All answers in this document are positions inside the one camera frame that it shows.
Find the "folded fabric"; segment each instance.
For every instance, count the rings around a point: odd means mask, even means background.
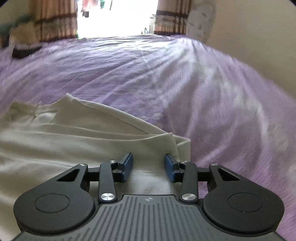
[[[190,160],[190,140],[166,133],[132,115],[67,94],[45,106],[13,103],[0,120],[0,239],[20,231],[13,215],[17,197],[57,174],[87,163],[98,167],[133,153],[127,183],[117,183],[122,194],[174,194],[163,157]],[[96,196],[96,185],[90,193]]]

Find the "wall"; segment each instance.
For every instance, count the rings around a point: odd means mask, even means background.
[[[11,25],[29,19],[29,2],[30,0],[8,0],[0,8],[0,35],[5,35]]]
[[[253,66],[296,97],[296,6],[289,0],[212,0],[207,45]]]

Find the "brown curtain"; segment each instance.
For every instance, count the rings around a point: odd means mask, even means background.
[[[192,0],[158,0],[154,33],[185,34]]]
[[[40,41],[76,38],[76,0],[31,0],[36,34]]]

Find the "purple bedsheet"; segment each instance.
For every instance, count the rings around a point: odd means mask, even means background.
[[[272,190],[285,204],[278,233],[295,240],[296,102],[254,69],[182,36],[64,40],[23,60],[0,52],[0,114],[66,93],[189,137],[198,166],[218,162]]]

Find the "gray ribbed base plate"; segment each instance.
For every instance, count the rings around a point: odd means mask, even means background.
[[[175,196],[124,195],[104,204],[84,226],[60,235],[23,232],[15,241],[283,241],[276,233],[239,237],[224,233],[205,220],[199,207]]]

